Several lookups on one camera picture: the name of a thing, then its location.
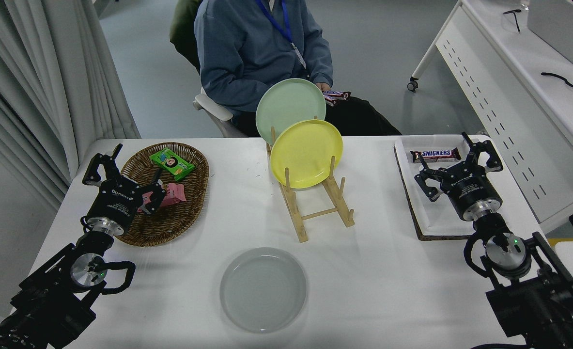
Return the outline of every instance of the woven basket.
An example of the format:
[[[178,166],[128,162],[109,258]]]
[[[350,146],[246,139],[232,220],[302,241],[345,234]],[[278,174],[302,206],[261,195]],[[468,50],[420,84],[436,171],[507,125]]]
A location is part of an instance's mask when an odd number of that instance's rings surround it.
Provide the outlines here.
[[[169,148],[182,159],[196,166],[181,181],[175,181],[174,176],[165,170],[160,177],[164,185],[172,182],[182,183],[185,186],[187,201],[160,207],[151,216],[143,213],[136,214],[127,234],[117,236],[120,241],[129,245],[147,247],[170,241],[189,229],[202,211],[209,181],[209,163],[196,148],[174,142],[155,144],[140,150],[131,157],[123,166],[121,173],[141,186],[148,185],[159,168],[149,159],[149,156],[164,148]]]

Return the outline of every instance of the person's hand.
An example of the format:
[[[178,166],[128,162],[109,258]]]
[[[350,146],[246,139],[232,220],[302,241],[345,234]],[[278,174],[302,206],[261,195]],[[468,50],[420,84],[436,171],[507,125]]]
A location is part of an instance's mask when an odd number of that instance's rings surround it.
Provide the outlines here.
[[[319,88],[321,92],[329,91],[331,89],[331,86],[324,82],[317,82],[315,85],[317,85],[317,88]]]

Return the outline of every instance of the white tray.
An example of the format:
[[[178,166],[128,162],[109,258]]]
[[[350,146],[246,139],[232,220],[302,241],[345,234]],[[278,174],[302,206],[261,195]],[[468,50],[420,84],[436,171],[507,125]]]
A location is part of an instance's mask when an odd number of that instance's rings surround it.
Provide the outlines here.
[[[483,135],[470,136],[473,142],[490,141],[490,138]],[[461,159],[465,159],[469,147],[466,145],[463,137],[460,135],[418,135],[403,137],[401,141],[395,143],[395,153],[401,175],[406,190],[406,196],[412,209],[412,218],[420,240],[443,240],[443,239],[462,239],[467,238],[474,233],[471,222],[462,221],[454,207],[450,203],[447,195],[442,194],[437,201],[432,203],[422,192],[414,176],[419,174],[423,168],[421,163],[412,163],[412,150],[444,150],[459,149]],[[488,155],[482,153],[479,159],[480,165],[485,165]],[[448,168],[458,163],[438,162],[428,163],[433,169],[440,167]],[[490,172],[487,174],[488,179],[495,187],[502,200],[505,196],[510,196],[509,190],[518,187],[510,171],[504,168],[501,172]],[[439,182],[428,179],[426,184],[439,188]],[[511,208],[502,204],[499,212],[506,217]]]

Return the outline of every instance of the laptop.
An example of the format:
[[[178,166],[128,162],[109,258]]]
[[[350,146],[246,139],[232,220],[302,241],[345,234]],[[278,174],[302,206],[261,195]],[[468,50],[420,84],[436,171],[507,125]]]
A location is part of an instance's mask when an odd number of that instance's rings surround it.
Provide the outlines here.
[[[573,64],[573,3],[569,0],[532,0],[527,28]]]

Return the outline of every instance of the robotic arm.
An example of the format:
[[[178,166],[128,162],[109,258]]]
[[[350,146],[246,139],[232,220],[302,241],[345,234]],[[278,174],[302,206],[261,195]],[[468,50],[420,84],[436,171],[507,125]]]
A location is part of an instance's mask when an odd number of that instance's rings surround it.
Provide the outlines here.
[[[541,234],[535,232],[523,240],[510,231],[497,213],[501,197],[486,177],[488,172],[503,170],[497,152],[490,141],[474,143],[465,132],[463,138],[470,148],[464,161],[432,170],[420,158],[424,168],[415,180],[430,201],[447,194],[459,218],[473,222],[475,233],[465,244],[465,262],[492,282],[494,290],[487,292],[486,298],[506,336],[522,335],[535,349],[573,348],[573,277]],[[489,155],[486,166],[478,164],[483,152]],[[439,182],[439,190],[428,186],[427,179]],[[480,257],[483,268],[472,260],[472,249],[479,240],[485,248]],[[532,259],[539,267],[538,276],[521,281]],[[511,284],[499,283],[496,273]]]
[[[121,148],[119,144],[111,156],[93,157],[82,182],[97,186],[99,194],[81,219],[84,234],[20,283],[21,291],[11,300],[16,311],[0,324],[0,349],[44,349],[48,343],[63,348],[96,318],[91,306],[100,294],[116,294],[131,284],[136,265],[131,261],[106,263],[103,255],[114,243],[113,236],[127,232],[138,208],[154,213],[165,191],[158,182],[161,170],[151,184],[142,187],[122,176],[115,162]],[[105,181],[101,181],[99,166],[105,169]],[[143,205],[142,195],[150,191],[151,202]],[[123,284],[106,288],[108,270],[126,270]],[[84,292],[81,300],[75,296]]]

